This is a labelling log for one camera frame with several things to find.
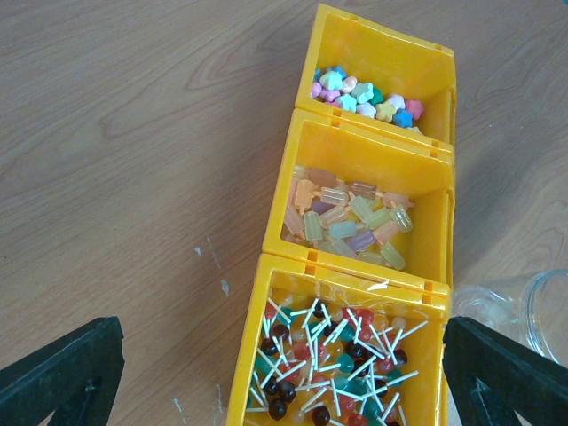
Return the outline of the yellow bin with lollipops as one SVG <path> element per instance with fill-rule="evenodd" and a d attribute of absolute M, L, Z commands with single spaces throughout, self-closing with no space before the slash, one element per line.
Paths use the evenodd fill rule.
<path fill-rule="evenodd" d="M 393 273 L 365 280 L 262 255 L 230 425 L 444 425 L 448 303 Z"/>

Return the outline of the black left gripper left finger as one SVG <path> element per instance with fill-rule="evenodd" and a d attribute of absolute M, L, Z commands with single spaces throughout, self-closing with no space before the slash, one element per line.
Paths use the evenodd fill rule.
<path fill-rule="evenodd" d="M 1 423 L 106 425 L 122 378 L 119 319 L 96 318 L 1 370 Z"/>

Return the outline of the yellow bin with popsicle candies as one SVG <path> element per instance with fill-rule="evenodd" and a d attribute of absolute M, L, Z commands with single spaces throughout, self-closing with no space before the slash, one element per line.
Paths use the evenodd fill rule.
<path fill-rule="evenodd" d="M 453 230 L 449 153 L 293 113 L 264 252 L 429 288 L 452 282 Z"/>

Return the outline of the yellow bin with star candies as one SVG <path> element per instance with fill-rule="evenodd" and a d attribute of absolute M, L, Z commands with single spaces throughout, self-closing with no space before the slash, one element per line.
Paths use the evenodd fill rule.
<path fill-rule="evenodd" d="M 418 133 L 312 99 L 316 70 L 339 66 L 385 96 L 400 94 L 422 102 Z M 452 152 L 455 147 L 457 83 L 454 52 L 370 20 L 320 4 L 312 26 L 295 106 L 336 116 L 362 129 Z"/>

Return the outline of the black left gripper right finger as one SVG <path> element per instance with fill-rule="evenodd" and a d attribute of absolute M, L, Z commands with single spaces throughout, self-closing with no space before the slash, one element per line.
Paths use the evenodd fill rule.
<path fill-rule="evenodd" d="M 443 368 L 464 425 L 567 423 L 567 369 L 469 317 L 451 318 Z"/>

